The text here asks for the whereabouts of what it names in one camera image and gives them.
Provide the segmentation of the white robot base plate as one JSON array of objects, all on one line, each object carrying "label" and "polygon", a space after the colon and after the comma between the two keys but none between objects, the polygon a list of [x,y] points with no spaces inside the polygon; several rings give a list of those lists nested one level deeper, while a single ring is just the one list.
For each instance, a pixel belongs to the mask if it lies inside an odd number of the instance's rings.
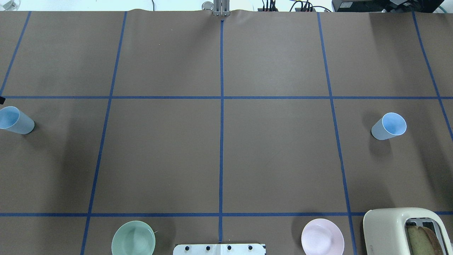
[{"label": "white robot base plate", "polygon": [[173,249],[173,255],[266,255],[266,245],[239,244],[184,244]]}]

